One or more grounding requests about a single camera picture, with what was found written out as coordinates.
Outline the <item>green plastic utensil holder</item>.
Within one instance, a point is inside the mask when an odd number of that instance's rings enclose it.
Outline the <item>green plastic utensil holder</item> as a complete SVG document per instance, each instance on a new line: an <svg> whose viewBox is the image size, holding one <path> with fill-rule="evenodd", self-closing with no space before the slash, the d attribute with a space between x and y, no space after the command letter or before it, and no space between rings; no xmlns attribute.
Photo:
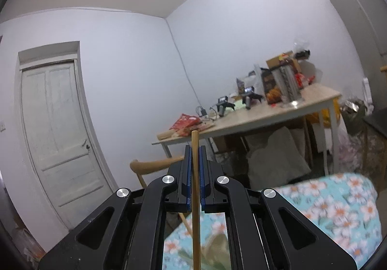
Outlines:
<svg viewBox="0 0 387 270"><path fill-rule="evenodd" d="M224 233L212 234L201 247L201 269L231 269L228 238Z"/></svg>

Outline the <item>wooden chair left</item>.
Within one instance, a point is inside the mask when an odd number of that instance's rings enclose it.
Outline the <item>wooden chair left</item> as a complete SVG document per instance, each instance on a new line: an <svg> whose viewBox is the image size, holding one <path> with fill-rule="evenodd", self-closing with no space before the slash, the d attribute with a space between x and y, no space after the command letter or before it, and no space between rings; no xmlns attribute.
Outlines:
<svg viewBox="0 0 387 270"><path fill-rule="evenodd" d="M164 169L168 169L171 164L183 160L183 156L167 158L159 161L140 162L133 160L130 162L129 167L137 175L140 185L143 188L147 187L143 175L149 175L154 172L159 172ZM183 213L167 213L166 224L167 234L169 236L181 223L183 223L189 236L192 236L192 228Z"/></svg>

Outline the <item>wooden chair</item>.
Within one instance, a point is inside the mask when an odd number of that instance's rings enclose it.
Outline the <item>wooden chair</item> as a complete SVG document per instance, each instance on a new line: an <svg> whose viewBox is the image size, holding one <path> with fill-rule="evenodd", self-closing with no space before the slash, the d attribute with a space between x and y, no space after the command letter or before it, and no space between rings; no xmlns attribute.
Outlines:
<svg viewBox="0 0 387 270"><path fill-rule="evenodd" d="M183 160L183 156L167 158L159 161L140 162L133 160L130 162L129 167L137 175L140 185L143 188L147 187L143 175L149 175L154 172L159 172L164 169L168 169L171 164ZM192 228L183 213L167 213L166 224L167 234L169 236L181 223L183 223L189 236L192 236Z"/></svg>
<svg viewBox="0 0 387 270"><path fill-rule="evenodd" d="M379 109L363 118L365 124L371 127L383 139L386 146L387 139L387 108Z"/></svg>

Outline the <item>grey cloth bundle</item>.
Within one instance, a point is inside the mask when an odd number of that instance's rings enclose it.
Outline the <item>grey cloth bundle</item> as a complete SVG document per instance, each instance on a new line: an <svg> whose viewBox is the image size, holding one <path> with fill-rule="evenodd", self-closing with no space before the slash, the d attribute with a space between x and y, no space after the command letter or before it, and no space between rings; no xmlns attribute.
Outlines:
<svg viewBox="0 0 387 270"><path fill-rule="evenodd" d="M282 127L274 131L263 148L247 157L252 190L284 186L311 172L305 159L306 139L303 129Z"/></svg>

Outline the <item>floral blue tablecloth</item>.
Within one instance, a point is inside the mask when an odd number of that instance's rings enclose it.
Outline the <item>floral blue tablecloth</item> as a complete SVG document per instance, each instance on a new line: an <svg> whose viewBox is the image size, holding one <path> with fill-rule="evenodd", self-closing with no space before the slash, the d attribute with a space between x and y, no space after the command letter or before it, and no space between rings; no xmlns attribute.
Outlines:
<svg viewBox="0 0 387 270"><path fill-rule="evenodd" d="M370 179L344 173L275 188L283 198L344 249L362 268L382 242L377 191ZM201 244L227 236L223 213L201 213Z"/></svg>

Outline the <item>white door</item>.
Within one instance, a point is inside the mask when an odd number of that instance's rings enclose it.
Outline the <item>white door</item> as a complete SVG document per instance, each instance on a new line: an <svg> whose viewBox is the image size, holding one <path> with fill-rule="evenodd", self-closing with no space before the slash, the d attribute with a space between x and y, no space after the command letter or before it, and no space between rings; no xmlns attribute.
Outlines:
<svg viewBox="0 0 387 270"><path fill-rule="evenodd" d="M78 41L18 54L22 129L33 170L66 229L117 184L97 140L85 96Z"/></svg>

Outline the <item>yellow plastic bag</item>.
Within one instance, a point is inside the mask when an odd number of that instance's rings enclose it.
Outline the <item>yellow plastic bag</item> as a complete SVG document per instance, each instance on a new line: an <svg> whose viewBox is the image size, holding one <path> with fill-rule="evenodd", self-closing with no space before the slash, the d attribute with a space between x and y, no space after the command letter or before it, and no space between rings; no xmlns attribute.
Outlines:
<svg viewBox="0 0 387 270"><path fill-rule="evenodd" d="M335 117L336 117L336 121L337 123L340 122L340 106L339 106L339 103L338 103L338 98L334 98L333 99L333 104L334 104L334 109L335 109ZM331 118L330 118L330 114L329 114L329 110L328 109L322 109L320 111L320 113L322 114L322 120L323 120L323 126L324 128L330 128L331 127ZM306 116L306 120L309 121L311 124L316 124L316 123L320 123L320 116L319 116L319 112L314 112L312 114L308 114Z"/></svg>

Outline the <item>butter bread box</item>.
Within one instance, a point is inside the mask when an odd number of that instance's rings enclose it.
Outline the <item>butter bread box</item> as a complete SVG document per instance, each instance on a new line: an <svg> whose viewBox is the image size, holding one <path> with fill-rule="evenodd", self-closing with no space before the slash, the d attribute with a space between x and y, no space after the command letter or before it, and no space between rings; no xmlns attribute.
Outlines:
<svg viewBox="0 0 387 270"><path fill-rule="evenodd" d="M264 93L266 101L268 104L273 104L277 102L277 99L281 99L281 95L276 89L275 79L269 69L261 69L261 78L264 88Z"/></svg>

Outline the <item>grey wooden desk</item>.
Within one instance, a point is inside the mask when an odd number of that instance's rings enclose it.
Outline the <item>grey wooden desk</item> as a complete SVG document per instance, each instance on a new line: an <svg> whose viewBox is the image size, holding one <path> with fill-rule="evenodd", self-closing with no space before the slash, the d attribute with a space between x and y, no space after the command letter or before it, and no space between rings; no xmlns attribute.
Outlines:
<svg viewBox="0 0 387 270"><path fill-rule="evenodd" d="M238 132L247 132L268 125L282 123L284 121L304 117L308 114L317 112L322 117L323 109L329 110L331 120L331 138L332 138L332 156L333 172L339 170L339 140L338 140L338 122L336 120L334 99L341 96L340 92L314 83L301 90L303 101L299 103L281 104L270 106L267 103L261 103L252 109L237 109L231 111L226 116L215 121L211 128L199 133L199 138L205 140L209 146L209 153L213 161L216 160L215 152L211 145L211 138L236 134Z"/></svg>

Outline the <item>metal perforated utensil cylinder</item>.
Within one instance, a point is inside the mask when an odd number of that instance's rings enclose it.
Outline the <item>metal perforated utensil cylinder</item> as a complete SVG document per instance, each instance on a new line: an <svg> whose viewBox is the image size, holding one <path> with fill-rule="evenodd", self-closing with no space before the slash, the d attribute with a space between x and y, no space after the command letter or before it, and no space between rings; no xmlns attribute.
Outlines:
<svg viewBox="0 0 387 270"><path fill-rule="evenodd" d="M289 63L273 67L271 70L276 85L281 92L281 100L285 106L297 106L302 98L293 67Z"/></svg>

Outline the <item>wooden chair right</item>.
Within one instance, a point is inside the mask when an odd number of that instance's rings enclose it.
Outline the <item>wooden chair right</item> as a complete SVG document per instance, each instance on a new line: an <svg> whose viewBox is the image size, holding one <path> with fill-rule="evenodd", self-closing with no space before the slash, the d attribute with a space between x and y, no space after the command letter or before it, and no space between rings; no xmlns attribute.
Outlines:
<svg viewBox="0 0 387 270"><path fill-rule="evenodd" d="M379 109L363 118L365 124L371 127L383 139L386 146L387 139L387 108Z"/></svg>

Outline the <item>silver refrigerator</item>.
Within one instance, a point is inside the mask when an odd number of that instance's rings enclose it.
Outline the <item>silver refrigerator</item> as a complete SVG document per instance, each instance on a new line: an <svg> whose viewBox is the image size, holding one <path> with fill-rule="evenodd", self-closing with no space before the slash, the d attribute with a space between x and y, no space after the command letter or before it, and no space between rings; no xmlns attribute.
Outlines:
<svg viewBox="0 0 387 270"><path fill-rule="evenodd" d="M386 1L330 0L352 38L365 77L369 81L372 101L377 108L386 107Z"/></svg>

